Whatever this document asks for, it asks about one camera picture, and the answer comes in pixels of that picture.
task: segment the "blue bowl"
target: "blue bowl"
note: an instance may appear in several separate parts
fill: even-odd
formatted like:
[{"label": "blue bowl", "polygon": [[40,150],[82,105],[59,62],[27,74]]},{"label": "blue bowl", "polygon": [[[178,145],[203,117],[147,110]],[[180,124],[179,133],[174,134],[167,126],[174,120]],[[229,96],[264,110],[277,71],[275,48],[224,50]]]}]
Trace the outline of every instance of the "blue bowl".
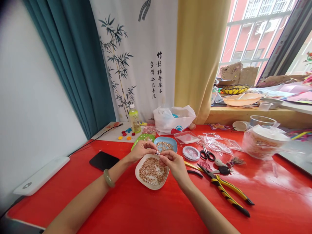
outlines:
[{"label": "blue bowl", "polygon": [[177,152],[178,151],[178,145],[176,143],[176,141],[173,139],[173,138],[170,138],[170,137],[157,137],[155,140],[154,140],[154,144],[156,145],[158,142],[160,141],[164,141],[164,142],[167,142],[171,145],[173,145],[173,151],[174,152]]}]

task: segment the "red table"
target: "red table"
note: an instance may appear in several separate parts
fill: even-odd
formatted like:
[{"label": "red table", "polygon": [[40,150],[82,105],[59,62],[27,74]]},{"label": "red table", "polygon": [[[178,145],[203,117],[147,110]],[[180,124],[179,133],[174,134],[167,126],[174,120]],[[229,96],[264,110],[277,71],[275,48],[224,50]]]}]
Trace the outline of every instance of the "red table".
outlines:
[{"label": "red table", "polygon": [[[207,125],[197,125],[193,131],[196,135],[202,132],[217,132],[240,145],[243,136],[241,132],[231,130],[212,131]],[[190,145],[202,150],[196,143]],[[131,143],[91,143],[72,155],[71,160],[39,191],[10,209],[7,217],[46,228],[81,190],[102,174],[89,164],[94,155],[104,151],[123,158],[131,147]],[[238,151],[234,155],[244,159],[247,165],[236,165],[232,175],[221,177],[240,188],[255,203],[255,206],[248,206],[226,188],[251,217],[245,217],[232,207],[207,176],[201,179],[190,175],[211,203],[241,233],[309,233],[312,229],[311,177],[278,155],[270,162]],[[226,162],[229,156],[219,158]],[[171,173],[165,185],[154,191],[136,179],[135,167],[136,164],[132,165],[120,177],[116,187],[105,196],[79,233],[207,233]]]}]

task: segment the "curtain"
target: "curtain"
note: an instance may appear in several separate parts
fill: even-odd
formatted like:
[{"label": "curtain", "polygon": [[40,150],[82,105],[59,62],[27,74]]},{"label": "curtain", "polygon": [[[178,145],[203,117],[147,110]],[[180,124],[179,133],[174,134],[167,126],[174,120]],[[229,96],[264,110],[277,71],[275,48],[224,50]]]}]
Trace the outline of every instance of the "curtain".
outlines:
[{"label": "curtain", "polygon": [[178,0],[90,0],[117,119],[174,106]]},{"label": "curtain", "polygon": [[24,0],[88,139],[115,121],[89,0]]},{"label": "curtain", "polygon": [[220,61],[230,0],[179,0],[175,106],[190,105],[204,124]]}]

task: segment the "smartphone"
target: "smartphone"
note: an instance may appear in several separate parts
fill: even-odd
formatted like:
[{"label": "smartphone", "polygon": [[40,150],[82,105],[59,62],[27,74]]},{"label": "smartphone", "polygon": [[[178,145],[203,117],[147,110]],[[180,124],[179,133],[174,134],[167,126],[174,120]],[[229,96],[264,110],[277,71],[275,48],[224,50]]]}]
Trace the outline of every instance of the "smartphone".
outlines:
[{"label": "smartphone", "polygon": [[104,171],[105,169],[111,169],[118,161],[118,158],[101,151],[89,163],[97,169]]}]

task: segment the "green dish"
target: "green dish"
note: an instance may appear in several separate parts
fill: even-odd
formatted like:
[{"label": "green dish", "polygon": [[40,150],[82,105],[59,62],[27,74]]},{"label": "green dish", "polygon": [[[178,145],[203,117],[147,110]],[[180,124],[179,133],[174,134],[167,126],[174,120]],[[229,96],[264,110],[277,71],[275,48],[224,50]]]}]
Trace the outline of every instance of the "green dish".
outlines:
[{"label": "green dish", "polygon": [[141,136],[139,136],[137,138],[137,140],[135,141],[135,143],[133,144],[132,148],[131,148],[131,151],[133,150],[133,148],[136,146],[137,142],[140,141],[140,140],[145,140],[145,138],[149,137],[152,142],[154,143],[154,140],[155,140],[155,136],[153,134],[142,134]]}]

